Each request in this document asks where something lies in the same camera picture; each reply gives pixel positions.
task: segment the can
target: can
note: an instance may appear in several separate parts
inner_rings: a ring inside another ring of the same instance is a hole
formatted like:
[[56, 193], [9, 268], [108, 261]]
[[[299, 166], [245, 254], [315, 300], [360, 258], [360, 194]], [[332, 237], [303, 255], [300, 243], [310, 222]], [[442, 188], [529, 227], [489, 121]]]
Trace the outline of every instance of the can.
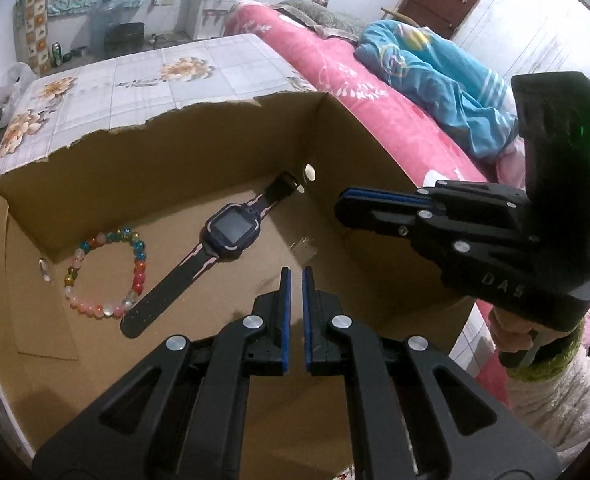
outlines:
[[59, 43], [53, 43], [52, 50], [53, 50], [53, 66], [61, 66], [61, 63], [62, 63], [61, 45]]

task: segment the plastic bag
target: plastic bag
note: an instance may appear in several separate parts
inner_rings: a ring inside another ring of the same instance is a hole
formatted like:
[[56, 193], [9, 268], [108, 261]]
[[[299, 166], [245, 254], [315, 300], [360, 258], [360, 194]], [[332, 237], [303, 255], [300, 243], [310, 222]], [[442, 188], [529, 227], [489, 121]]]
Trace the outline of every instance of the plastic bag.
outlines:
[[8, 126], [14, 116], [19, 100], [38, 75], [25, 63], [15, 63], [4, 76], [0, 86], [0, 128]]

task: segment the blue blanket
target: blue blanket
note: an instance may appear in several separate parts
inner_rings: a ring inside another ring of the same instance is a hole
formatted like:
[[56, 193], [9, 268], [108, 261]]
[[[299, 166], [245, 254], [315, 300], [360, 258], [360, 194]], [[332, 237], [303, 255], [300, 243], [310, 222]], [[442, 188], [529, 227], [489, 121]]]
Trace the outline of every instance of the blue blanket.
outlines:
[[494, 161], [517, 135], [510, 87], [428, 28], [392, 20], [372, 23], [355, 57], [424, 108], [473, 160]]

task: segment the smartwatch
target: smartwatch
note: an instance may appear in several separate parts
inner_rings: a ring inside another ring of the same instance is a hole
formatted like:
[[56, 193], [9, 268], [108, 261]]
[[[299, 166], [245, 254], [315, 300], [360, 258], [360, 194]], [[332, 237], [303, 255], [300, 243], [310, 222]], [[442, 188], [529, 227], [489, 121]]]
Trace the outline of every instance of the smartwatch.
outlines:
[[299, 183], [284, 171], [266, 190], [245, 204], [227, 204], [209, 218], [200, 243], [121, 319], [121, 333], [134, 339], [197, 278], [217, 262], [231, 262], [257, 240], [270, 209], [290, 196]]

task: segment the watch screen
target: watch screen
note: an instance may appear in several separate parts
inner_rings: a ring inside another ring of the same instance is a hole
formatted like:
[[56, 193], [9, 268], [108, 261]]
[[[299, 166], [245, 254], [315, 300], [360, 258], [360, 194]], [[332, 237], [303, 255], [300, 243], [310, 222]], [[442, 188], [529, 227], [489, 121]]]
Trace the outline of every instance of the watch screen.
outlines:
[[232, 245], [237, 245], [253, 224], [234, 209], [229, 209], [224, 216], [217, 219], [213, 227], [222, 233]]

